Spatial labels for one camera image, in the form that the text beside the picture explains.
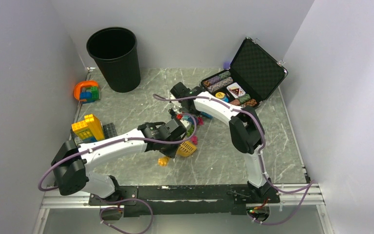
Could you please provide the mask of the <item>yellow slotted scoop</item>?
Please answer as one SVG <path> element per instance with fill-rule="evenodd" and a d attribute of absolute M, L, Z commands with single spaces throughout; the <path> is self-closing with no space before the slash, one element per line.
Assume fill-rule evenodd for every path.
<path fill-rule="evenodd" d="M 191 141 L 185 141 L 181 143 L 176 151 L 176 156 L 182 156 L 182 157 L 188 157 L 191 156 L 195 151 L 197 150 L 197 147 L 194 143 Z M 169 156 L 163 156 L 158 159 L 158 165 L 159 166 L 167 166 L 168 162 L 170 161 Z"/>

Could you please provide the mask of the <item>blue hand brush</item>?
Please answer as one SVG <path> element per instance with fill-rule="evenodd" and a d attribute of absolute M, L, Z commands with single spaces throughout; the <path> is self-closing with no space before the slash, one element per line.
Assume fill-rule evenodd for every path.
<path fill-rule="evenodd" d="M 201 112 L 200 115 L 203 116 L 203 117 L 205 117 L 205 118 L 207 118 L 207 119 L 213 119 L 212 115 L 210 115 L 208 113 L 205 113 L 205 112 Z"/>

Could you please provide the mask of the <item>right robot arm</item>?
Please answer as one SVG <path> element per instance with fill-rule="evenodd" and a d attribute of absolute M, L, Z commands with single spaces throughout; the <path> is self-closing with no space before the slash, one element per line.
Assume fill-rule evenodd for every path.
<path fill-rule="evenodd" d="M 250 198 L 257 203 L 267 198 L 271 181 L 263 159 L 266 140 L 255 109 L 229 104 L 201 87 L 189 89 L 181 82 L 170 93 L 171 100 L 189 113 L 209 114 L 229 127 L 232 144 L 245 159 Z"/>

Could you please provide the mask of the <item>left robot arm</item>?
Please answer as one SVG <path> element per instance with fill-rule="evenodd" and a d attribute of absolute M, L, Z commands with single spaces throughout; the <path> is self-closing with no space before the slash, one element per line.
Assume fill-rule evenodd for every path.
<path fill-rule="evenodd" d="M 174 158 L 191 126 L 187 121 L 171 119 L 167 123 L 145 122 L 125 134 L 98 142 L 76 145 L 68 140 L 51 163 L 57 189 L 63 196 L 80 191 L 95 194 L 113 205 L 121 196 L 116 178 L 97 174 L 94 168 L 116 158 L 148 151 Z"/>

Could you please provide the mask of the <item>pink paper scrap by scoop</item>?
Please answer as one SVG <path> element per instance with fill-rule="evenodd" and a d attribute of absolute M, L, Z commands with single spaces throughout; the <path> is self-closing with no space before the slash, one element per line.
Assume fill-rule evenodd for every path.
<path fill-rule="evenodd" d="M 197 136 L 192 136 L 190 140 L 191 140 L 191 142 L 192 142 L 194 145 L 197 145 L 197 144 L 198 144 L 198 138 L 197 138 Z"/>

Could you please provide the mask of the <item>yellow dealer button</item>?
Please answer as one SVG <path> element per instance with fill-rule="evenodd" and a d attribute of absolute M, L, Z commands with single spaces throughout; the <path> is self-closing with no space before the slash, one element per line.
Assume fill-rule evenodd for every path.
<path fill-rule="evenodd" d="M 226 100 L 227 99 L 226 94 L 223 93 L 223 92 L 217 92 L 215 94 L 215 97 L 218 98 L 218 99 L 220 99 L 220 100 Z"/>

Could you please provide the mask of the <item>playing card deck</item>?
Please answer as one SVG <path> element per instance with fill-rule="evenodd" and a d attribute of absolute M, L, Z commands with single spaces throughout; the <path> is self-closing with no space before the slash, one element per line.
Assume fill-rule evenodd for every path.
<path fill-rule="evenodd" d="M 246 94 L 245 90 L 237 82 L 228 85 L 226 88 L 234 98 L 238 98 Z"/>

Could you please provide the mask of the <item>black perforated plate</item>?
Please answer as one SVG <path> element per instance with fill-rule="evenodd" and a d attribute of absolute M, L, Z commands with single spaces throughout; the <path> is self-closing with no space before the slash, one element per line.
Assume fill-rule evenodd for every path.
<path fill-rule="evenodd" d="M 116 128 L 114 123 L 108 123 L 102 126 L 103 127 L 103 133 L 106 139 L 112 138 L 117 136 Z M 70 130 L 71 138 L 74 140 L 74 142 L 79 145 L 84 143 L 82 139 L 80 139 L 71 129 Z"/>

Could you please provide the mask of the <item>black poker chip case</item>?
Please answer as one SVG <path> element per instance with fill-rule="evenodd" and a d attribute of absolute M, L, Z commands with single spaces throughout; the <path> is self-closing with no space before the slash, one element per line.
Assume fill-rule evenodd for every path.
<path fill-rule="evenodd" d="M 257 108 L 266 101 L 287 77 L 288 71 L 258 43 L 246 37 L 227 69 L 200 81 L 200 86 L 211 94 L 223 92 L 233 101 L 238 96 L 228 91 L 237 84 Z"/>

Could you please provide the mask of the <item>yellow toy block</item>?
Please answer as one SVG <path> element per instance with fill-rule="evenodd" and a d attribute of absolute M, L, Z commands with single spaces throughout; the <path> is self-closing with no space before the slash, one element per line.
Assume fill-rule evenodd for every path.
<path fill-rule="evenodd" d="M 105 140 L 101 121 L 94 115 L 89 114 L 84 120 L 73 123 L 72 131 L 84 142 L 92 143 Z"/>

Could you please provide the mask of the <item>black plastic waste bin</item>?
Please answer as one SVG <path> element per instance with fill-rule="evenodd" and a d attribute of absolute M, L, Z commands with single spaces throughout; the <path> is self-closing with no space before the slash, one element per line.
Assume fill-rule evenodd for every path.
<path fill-rule="evenodd" d="M 138 87 L 141 74 L 137 38 L 131 30 L 101 29 L 89 37 L 86 49 L 113 91 L 127 93 Z"/>

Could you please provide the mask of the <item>blue and green toy blocks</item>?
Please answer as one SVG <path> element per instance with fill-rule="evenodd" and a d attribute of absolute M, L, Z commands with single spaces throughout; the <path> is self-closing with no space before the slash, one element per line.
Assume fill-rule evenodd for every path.
<path fill-rule="evenodd" d="M 82 103 L 92 103 L 100 100 L 100 90 L 98 86 L 87 87 L 79 94 L 79 101 Z"/>

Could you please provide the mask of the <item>orange curved toy piece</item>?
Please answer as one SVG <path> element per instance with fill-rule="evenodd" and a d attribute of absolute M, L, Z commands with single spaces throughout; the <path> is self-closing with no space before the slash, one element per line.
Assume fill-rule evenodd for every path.
<path fill-rule="evenodd" d="M 79 101 L 79 94 L 82 92 L 82 90 L 87 88 L 87 87 L 91 87 L 91 86 L 98 86 L 99 87 L 99 84 L 96 81 L 93 81 L 93 80 L 79 82 L 74 87 L 74 91 L 73 91 L 74 98 Z"/>

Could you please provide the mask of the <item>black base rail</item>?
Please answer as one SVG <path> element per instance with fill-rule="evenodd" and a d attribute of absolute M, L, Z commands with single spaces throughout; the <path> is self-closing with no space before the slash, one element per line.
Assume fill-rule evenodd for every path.
<path fill-rule="evenodd" d="M 187 215 L 230 213 L 245 215 L 246 209 L 280 203 L 279 193 L 269 185 L 251 189 L 247 184 L 121 186 L 124 217 L 141 215 Z"/>

